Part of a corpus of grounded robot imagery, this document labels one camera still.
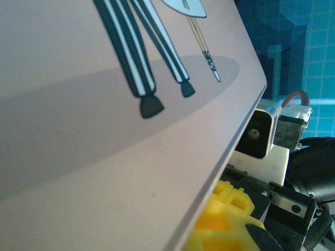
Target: blue grid background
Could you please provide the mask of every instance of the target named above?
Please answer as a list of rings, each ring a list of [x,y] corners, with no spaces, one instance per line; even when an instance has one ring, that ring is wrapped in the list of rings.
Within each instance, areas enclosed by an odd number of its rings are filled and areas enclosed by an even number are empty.
[[[297,89],[335,99],[335,1],[239,0],[239,13],[263,66],[264,98]],[[335,136],[335,105],[314,105],[303,137]]]

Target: yellow plastic part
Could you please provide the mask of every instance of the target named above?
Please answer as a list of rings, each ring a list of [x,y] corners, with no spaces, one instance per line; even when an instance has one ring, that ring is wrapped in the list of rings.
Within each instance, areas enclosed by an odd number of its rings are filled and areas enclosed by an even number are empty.
[[[220,180],[214,188],[183,251],[260,251],[246,224],[265,229],[251,217],[255,209],[244,189]]]

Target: cartoon legs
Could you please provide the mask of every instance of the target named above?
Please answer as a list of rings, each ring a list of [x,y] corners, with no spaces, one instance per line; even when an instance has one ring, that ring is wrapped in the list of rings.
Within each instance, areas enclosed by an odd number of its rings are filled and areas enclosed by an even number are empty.
[[[140,113],[150,118],[164,107],[154,95],[155,80],[140,30],[125,0],[93,0],[118,56],[132,94],[141,99]],[[194,94],[189,76],[180,61],[172,41],[150,0],[132,0],[137,14],[162,54],[184,97]]]
[[[220,82],[221,80],[220,80],[219,73],[217,72],[215,68],[214,61],[209,53],[209,48],[206,44],[205,38],[200,30],[197,20],[195,19],[195,17],[191,17],[191,16],[187,16],[187,20],[188,20],[189,25],[192,28],[193,34],[195,35],[201,50],[203,51],[203,55],[205,56],[211,71],[213,72],[216,80]]]

